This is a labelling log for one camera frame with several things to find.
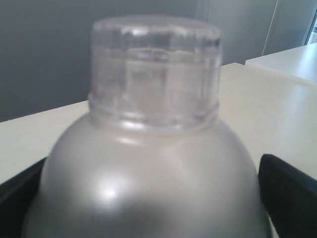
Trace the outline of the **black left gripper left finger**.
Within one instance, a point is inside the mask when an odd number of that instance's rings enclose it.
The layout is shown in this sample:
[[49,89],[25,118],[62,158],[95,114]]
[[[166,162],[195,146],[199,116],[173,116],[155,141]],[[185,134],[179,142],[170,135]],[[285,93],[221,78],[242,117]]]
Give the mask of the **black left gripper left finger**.
[[46,158],[0,185],[0,236],[20,238],[25,214],[40,184]]

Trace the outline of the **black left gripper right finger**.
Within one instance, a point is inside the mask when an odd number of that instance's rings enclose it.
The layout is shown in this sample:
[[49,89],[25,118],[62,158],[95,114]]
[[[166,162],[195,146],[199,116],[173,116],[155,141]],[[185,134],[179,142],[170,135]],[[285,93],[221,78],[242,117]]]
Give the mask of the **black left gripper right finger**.
[[317,181],[272,154],[260,160],[261,200],[280,238],[317,236]]

